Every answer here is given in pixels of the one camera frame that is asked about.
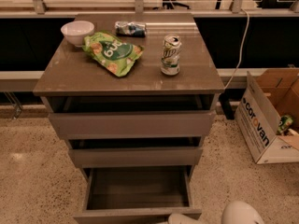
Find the grey bottom drawer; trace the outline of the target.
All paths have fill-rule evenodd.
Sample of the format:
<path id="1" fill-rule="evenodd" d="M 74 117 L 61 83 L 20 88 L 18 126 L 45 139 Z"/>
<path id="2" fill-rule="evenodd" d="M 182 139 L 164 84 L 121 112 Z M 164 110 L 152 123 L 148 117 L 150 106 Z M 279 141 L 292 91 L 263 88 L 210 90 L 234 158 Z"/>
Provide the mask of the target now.
<path id="1" fill-rule="evenodd" d="M 192 204 L 183 166 L 99 168 L 90 172 L 78 224 L 156 224 L 172 214 L 193 219 L 201 210 Z"/>

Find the grey drawer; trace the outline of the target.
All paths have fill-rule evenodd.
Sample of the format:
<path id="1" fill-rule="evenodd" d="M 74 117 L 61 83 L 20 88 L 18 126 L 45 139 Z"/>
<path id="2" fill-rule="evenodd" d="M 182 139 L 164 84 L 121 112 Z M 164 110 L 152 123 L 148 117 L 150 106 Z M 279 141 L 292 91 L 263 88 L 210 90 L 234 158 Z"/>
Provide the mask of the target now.
<path id="1" fill-rule="evenodd" d="M 183 166 L 99 168 L 90 172 L 78 224 L 156 224 L 172 214 L 193 219 L 201 210 L 192 204 Z"/>
<path id="2" fill-rule="evenodd" d="M 216 94 L 46 96 L 50 123 L 65 140 L 202 137 Z"/>
<path id="3" fill-rule="evenodd" d="M 80 168 L 195 165 L 201 137 L 70 140 L 69 155 Z"/>

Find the grey drawer cabinet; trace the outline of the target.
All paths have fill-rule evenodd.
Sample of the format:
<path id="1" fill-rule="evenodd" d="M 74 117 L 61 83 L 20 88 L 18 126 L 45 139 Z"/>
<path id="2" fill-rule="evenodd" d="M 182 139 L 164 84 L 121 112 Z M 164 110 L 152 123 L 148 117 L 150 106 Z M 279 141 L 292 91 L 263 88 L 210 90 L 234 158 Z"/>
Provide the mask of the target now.
<path id="1" fill-rule="evenodd" d="M 206 44 L 189 14 L 144 14 L 139 18 L 147 24 L 143 38 L 133 37 L 131 43 L 144 52 L 125 77 L 116 77 L 81 49 L 63 41 L 53 55 L 34 93 L 46 96 L 141 96 L 216 94 L 224 86 L 210 58 Z M 166 35 L 178 35 L 182 43 L 179 73 L 165 75 L 161 71 L 163 42 Z M 172 165 L 186 168 L 192 175 L 195 165 Z"/>

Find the grey top drawer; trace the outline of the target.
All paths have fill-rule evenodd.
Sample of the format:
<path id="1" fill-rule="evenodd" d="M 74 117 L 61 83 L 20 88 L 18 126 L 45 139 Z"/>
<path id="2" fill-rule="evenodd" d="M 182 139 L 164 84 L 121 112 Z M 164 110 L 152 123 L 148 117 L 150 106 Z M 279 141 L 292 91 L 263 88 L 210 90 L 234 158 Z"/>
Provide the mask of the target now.
<path id="1" fill-rule="evenodd" d="M 50 123 L 65 140 L 202 137 L 216 94 L 46 96 Z"/>

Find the grey middle drawer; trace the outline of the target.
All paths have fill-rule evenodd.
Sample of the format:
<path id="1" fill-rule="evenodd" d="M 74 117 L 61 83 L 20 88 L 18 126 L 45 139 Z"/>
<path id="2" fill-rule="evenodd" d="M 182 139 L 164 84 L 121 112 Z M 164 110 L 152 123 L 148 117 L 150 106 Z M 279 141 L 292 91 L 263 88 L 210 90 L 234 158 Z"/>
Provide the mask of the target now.
<path id="1" fill-rule="evenodd" d="M 201 137 L 70 140 L 69 155 L 80 168 L 195 165 Z"/>

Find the white green soda can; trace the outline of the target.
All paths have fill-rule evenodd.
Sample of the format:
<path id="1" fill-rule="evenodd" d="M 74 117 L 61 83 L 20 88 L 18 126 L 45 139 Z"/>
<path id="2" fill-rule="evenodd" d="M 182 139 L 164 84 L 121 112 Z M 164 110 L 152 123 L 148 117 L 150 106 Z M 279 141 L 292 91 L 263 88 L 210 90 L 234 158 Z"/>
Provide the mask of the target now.
<path id="1" fill-rule="evenodd" d="M 182 43 L 178 35 L 166 35 L 163 42 L 161 71 L 168 76 L 179 73 L 179 56 Z"/>

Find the green snack bag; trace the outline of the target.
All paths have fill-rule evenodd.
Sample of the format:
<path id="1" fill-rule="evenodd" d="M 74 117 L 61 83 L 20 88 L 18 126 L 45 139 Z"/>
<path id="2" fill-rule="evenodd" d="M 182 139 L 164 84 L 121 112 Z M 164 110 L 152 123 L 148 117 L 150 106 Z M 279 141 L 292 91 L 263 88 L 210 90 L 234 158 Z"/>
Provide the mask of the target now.
<path id="1" fill-rule="evenodd" d="M 144 50 L 107 31 L 85 36 L 82 49 L 116 77 L 125 77 Z"/>

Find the white bowl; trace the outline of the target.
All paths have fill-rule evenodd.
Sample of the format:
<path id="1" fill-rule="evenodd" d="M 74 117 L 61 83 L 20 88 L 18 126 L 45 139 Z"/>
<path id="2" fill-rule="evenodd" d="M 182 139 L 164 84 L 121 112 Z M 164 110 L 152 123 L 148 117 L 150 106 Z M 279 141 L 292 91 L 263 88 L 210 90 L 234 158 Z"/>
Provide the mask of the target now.
<path id="1" fill-rule="evenodd" d="M 89 21 L 71 21 L 61 28 L 64 38 L 70 44 L 81 47 L 84 37 L 94 33 L 94 25 Z"/>

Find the white cardboard box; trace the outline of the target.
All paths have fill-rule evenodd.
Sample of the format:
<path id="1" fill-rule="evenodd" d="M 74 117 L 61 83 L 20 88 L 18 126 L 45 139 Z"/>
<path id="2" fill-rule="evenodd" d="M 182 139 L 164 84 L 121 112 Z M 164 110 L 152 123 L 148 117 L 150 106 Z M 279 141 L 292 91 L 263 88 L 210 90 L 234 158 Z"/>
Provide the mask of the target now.
<path id="1" fill-rule="evenodd" d="M 279 135 L 283 115 L 291 115 L 293 125 Z M 235 120 L 257 164 L 299 162 L 299 69 L 267 69 L 259 77 L 248 73 Z"/>

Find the green can in box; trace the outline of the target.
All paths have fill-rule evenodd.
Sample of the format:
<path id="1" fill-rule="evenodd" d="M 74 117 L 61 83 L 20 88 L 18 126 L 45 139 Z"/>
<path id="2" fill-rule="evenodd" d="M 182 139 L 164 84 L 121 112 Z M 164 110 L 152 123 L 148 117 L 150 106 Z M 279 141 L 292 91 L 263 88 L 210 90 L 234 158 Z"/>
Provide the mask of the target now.
<path id="1" fill-rule="evenodd" d="M 283 135 L 293 125 L 293 118 L 291 115 L 283 115 L 278 125 L 277 134 Z"/>

